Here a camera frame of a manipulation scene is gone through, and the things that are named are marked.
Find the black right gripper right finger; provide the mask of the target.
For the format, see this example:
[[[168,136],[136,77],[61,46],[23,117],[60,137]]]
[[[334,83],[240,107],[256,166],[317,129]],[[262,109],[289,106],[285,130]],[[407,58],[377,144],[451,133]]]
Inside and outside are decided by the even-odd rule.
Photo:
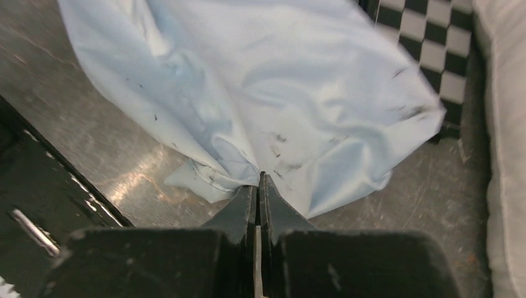
[[[316,230],[279,193],[272,177],[262,172],[259,182],[259,214],[262,243],[273,247],[288,230]]]

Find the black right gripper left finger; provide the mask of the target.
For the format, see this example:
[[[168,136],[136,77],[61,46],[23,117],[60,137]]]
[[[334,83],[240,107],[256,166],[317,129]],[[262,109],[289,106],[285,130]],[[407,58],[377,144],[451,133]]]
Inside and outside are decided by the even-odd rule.
[[[257,188],[240,187],[229,203],[200,227],[223,232],[234,245],[250,246],[254,242],[256,205]]]

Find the light blue pillowcase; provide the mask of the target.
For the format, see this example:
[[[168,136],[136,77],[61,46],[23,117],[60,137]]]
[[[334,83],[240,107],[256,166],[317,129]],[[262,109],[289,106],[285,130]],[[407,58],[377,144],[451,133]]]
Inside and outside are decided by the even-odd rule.
[[[271,175],[312,218],[383,189],[445,110],[353,1],[60,1],[86,76],[209,202]]]

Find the white pillow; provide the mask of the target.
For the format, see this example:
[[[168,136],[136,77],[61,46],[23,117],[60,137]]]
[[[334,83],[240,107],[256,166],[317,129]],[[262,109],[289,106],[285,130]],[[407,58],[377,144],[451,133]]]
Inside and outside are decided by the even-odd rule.
[[[525,1],[473,1],[491,147],[487,255],[494,297],[525,297]]]

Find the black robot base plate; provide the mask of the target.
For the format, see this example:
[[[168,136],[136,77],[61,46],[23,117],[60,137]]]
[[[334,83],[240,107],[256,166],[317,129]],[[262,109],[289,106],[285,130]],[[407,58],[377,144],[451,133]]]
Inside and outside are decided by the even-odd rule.
[[[1,296],[37,297],[69,235],[127,220],[1,100]]]

